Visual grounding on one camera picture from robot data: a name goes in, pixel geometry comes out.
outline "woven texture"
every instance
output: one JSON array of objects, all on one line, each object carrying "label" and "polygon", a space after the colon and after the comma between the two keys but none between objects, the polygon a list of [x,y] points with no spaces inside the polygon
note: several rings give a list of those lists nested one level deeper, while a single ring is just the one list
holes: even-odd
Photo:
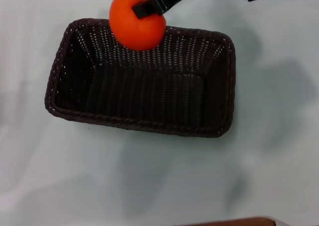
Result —
[{"label": "woven texture", "polygon": [[222,33],[167,27],[158,47],[131,51],[105,19],[64,33],[45,107],[66,120],[181,136],[219,137],[234,111],[235,49]]}]

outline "orange ball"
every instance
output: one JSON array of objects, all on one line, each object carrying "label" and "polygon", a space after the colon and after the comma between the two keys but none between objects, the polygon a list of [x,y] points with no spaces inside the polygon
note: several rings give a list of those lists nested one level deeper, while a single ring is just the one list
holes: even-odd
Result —
[{"label": "orange ball", "polygon": [[158,14],[138,19],[132,7],[140,1],[113,0],[110,27],[121,44],[132,50],[146,51],[155,48],[162,40],[166,20]]}]

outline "wicker basket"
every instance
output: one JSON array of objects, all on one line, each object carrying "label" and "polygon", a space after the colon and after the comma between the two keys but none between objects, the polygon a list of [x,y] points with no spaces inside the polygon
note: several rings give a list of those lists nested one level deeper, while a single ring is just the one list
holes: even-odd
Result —
[{"label": "wicker basket", "polygon": [[108,20],[82,19],[64,33],[45,107],[89,124],[219,137],[234,111],[235,49],[222,33],[167,27],[151,51],[131,51]]}]

